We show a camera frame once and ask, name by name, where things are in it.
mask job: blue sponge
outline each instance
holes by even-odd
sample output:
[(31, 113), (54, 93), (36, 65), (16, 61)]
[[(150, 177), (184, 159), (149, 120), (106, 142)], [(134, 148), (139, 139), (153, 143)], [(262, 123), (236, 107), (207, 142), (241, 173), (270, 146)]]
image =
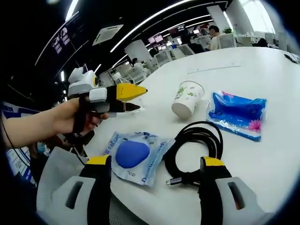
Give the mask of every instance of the blue sponge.
[(150, 154), (149, 147), (140, 142), (125, 141), (120, 144), (116, 161), (124, 169), (139, 165)]

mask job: plastic bag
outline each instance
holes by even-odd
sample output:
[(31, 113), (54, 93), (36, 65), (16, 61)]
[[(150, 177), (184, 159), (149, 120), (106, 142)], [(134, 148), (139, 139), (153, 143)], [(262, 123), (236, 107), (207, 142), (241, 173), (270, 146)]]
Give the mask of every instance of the plastic bag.
[(258, 142), (265, 120), (266, 103), (263, 98), (251, 100), (224, 91), (213, 92), (206, 109), (206, 120), (223, 130)]

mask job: usb connector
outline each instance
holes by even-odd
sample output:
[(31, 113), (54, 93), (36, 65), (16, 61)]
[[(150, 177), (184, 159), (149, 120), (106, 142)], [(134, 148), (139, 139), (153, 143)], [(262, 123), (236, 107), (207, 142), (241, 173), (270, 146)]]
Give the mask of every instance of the usb connector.
[(166, 185), (174, 185), (174, 184), (181, 184), (182, 183), (182, 178), (172, 178), (170, 180), (166, 180), (165, 184)]

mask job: paper cup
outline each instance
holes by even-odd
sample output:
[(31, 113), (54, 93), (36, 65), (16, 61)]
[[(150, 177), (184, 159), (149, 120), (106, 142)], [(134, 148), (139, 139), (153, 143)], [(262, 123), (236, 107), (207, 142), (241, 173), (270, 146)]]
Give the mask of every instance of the paper cup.
[(186, 120), (192, 116), (197, 103), (204, 95), (204, 88), (194, 81), (184, 81), (180, 84), (172, 111), (181, 119)]

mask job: office desk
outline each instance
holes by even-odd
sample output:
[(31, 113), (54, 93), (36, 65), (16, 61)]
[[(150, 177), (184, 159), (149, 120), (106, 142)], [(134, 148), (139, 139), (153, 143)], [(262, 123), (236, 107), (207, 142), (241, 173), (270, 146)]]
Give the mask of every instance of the office desk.
[[(222, 161), (232, 176), (240, 177), (257, 195), (258, 204), (275, 212), (290, 194), (300, 173), (299, 118), (300, 66), (284, 57), (284, 51), (239, 47), (204, 52), (171, 61), (141, 83), (148, 89), (142, 97), (145, 110), (111, 118), (95, 129), (85, 147), (88, 156), (102, 154), (114, 131), (148, 131), (160, 137), (175, 137), (187, 124), (205, 120), (210, 93), (224, 90), (246, 98), (266, 98), (267, 118), (261, 142), (222, 131)], [(193, 80), (205, 89), (203, 100), (188, 121), (171, 110), (178, 86)], [(188, 143), (177, 154), (183, 171), (199, 169), (204, 145)], [(201, 207), (197, 189), (167, 186), (171, 176), (161, 162), (154, 187), (139, 186), (112, 175), (112, 192), (133, 213), (150, 225), (198, 225)]]

